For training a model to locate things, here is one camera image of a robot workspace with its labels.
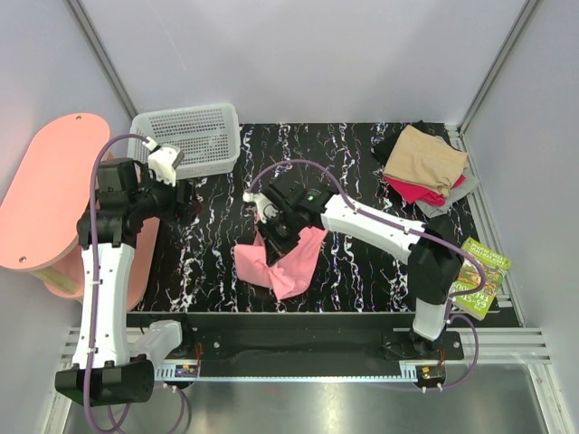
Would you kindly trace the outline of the pink t-shirt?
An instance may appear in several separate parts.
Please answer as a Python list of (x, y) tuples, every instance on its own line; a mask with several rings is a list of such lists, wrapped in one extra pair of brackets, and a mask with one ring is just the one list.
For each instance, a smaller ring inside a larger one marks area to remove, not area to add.
[(271, 289), (278, 301), (304, 293), (311, 284), (327, 231), (305, 228), (298, 246), (272, 266), (266, 264), (265, 241), (256, 233), (253, 244), (233, 249), (238, 279)]

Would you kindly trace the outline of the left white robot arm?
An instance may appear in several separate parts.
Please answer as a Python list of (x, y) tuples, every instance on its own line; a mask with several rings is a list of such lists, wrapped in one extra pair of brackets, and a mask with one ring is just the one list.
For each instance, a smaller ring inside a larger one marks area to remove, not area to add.
[(151, 326), (136, 343), (127, 338), (128, 283), (145, 221), (185, 223), (197, 214), (191, 183), (176, 163), (118, 158), (98, 164), (90, 201), (77, 223), (84, 267), (81, 331), (71, 368), (55, 374), (57, 392), (85, 407), (147, 401), (155, 369), (170, 353), (187, 357), (195, 336), (176, 320)]

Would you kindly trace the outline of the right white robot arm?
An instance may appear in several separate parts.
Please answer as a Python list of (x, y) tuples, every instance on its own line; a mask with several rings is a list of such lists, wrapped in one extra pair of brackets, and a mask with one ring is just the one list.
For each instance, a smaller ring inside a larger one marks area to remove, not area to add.
[(270, 266), (296, 250), (302, 231), (313, 228), (350, 236), (403, 263), (415, 309), (410, 333), (399, 343), (397, 355), (427, 359), (442, 349), (448, 295), (462, 265), (456, 245), (443, 237), (445, 224), (399, 219), (324, 184), (311, 190), (270, 184), (250, 199), (256, 204), (258, 232)]

